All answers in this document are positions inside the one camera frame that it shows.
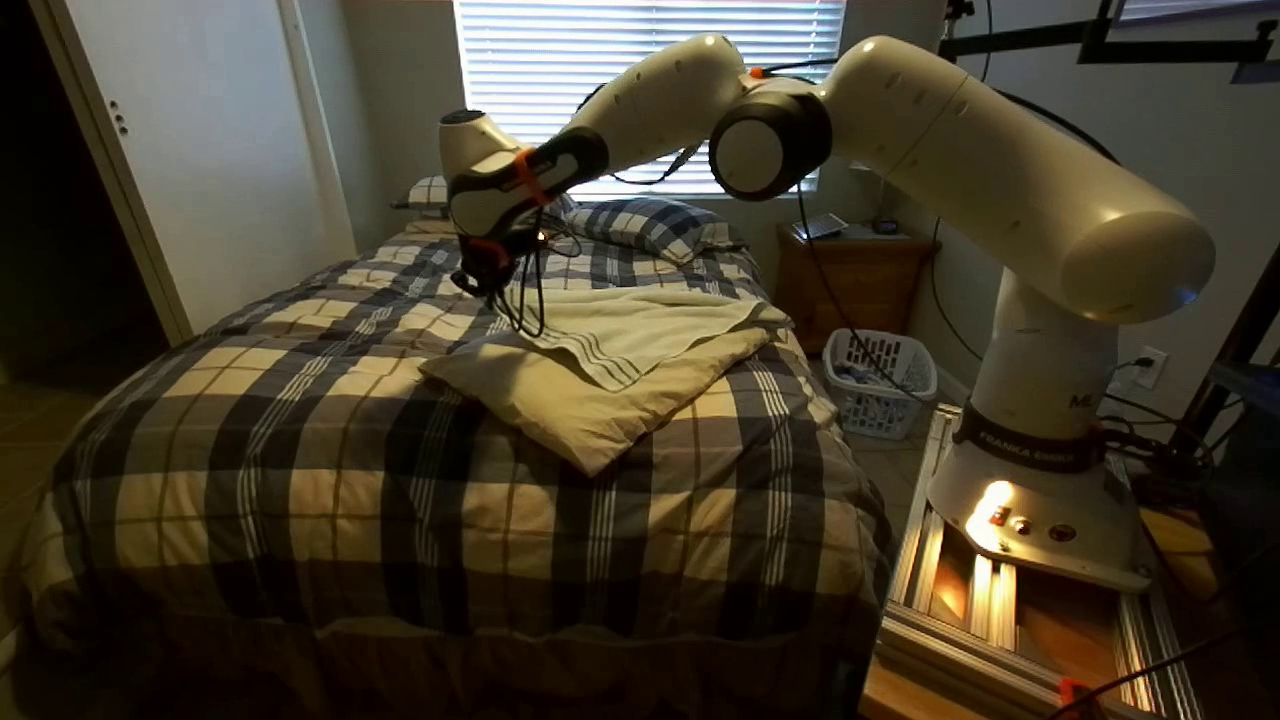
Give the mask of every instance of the door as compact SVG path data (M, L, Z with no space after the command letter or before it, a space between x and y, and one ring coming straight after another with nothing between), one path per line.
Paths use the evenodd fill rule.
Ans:
M33 0L167 340L357 255L294 0Z

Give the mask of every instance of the bed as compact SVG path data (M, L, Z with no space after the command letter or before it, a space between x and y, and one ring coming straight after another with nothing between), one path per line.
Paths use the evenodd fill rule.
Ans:
M796 336L579 474L423 378L502 323L453 268L411 222L105 395L29 537L33 656L152 711L814 716L855 687L893 539ZM585 236L543 286L762 296L743 248Z

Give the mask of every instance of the robotic arm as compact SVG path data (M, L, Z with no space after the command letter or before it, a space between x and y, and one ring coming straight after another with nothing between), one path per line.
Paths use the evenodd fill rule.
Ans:
M510 282L510 262L537 248L530 209L697 142L741 200L778 197L824 159L863 163L1005 263L930 510L990 556L1140 589L1133 510L1099 474L1097 405L1116 323L1162 317L1209 282L1202 224L925 50L859 40L812 88L746 82L724 37L700 37L627 69L539 147L480 111L444 120L458 290L494 296Z

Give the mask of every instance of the wire basket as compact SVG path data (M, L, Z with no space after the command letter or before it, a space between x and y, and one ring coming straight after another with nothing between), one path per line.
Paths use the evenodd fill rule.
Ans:
M874 439L903 439L936 395L929 348L893 334L835 330L824 348L824 381L842 433Z

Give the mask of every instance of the pillow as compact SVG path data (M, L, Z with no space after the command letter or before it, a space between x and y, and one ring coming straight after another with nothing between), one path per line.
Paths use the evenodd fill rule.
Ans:
M668 197L577 203L564 224L577 236L627 244L673 263L686 263L711 248L736 248L733 230L714 212Z

